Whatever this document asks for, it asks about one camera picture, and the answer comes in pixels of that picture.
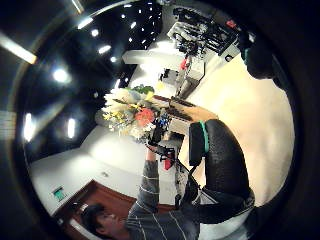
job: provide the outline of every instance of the striped shirt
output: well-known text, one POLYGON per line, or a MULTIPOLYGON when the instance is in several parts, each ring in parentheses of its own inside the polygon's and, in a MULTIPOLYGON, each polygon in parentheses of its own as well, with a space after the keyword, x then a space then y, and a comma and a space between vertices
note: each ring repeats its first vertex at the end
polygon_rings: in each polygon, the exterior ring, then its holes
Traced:
POLYGON ((132 240, 198 239, 200 224, 186 218, 181 211, 157 213, 158 202, 158 162, 146 161, 137 201, 126 220, 132 240))

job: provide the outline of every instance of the wooden cabinet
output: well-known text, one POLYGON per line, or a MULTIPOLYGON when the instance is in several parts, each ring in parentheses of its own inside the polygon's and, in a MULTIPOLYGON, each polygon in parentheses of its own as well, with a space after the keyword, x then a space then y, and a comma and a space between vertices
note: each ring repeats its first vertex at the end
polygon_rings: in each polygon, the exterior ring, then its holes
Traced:
MULTIPOLYGON (((61 206, 53 214, 53 217, 69 237, 77 240, 87 240, 88 238, 85 237, 79 229, 70 224, 70 221, 74 220, 82 226, 81 207, 84 204, 90 205, 94 203, 101 203, 107 212, 116 214, 119 218, 125 219, 135 201, 135 198, 123 195, 94 180, 91 180, 63 206, 61 206)), ((158 209, 159 212, 162 213, 174 210, 174 206, 159 204, 158 209)))

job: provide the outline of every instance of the flower bouquet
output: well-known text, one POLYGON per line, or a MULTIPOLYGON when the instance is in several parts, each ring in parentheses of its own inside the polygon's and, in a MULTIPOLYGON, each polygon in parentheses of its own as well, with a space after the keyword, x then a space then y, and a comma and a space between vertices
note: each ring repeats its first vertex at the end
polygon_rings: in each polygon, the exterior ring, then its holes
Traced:
POLYGON ((114 89, 104 98, 106 106, 102 111, 104 119, 109 122, 109 129, 133 136, 139 142, 148 139, 155 128, 155 121, 165 119, 165 106, 155 101, 151 86, 114 89))

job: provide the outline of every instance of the dark hair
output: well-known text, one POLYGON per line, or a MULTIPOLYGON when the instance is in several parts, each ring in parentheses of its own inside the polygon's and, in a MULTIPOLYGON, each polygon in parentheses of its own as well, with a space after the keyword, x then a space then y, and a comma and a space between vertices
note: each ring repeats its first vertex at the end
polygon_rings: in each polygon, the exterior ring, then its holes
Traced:
POLYGON ((89 230, 91 233, 101 237, 96 229, 102 227, 101 224, 97 221, 97 216, 104 210, 104 206, 100 203, 89 205, 84 209, 81 214, 81 220, 84 227, 89 230))

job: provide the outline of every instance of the pink flower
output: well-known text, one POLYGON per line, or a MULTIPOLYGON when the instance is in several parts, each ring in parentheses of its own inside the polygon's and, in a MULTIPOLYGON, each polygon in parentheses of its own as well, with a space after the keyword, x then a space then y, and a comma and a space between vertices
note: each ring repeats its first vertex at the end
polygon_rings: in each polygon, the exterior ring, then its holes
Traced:
POLYGON ((137 120, 138 125, 144 127, 154 120, 154 113, 149 108, 142 108, 136 113, 134 118, 137 120))

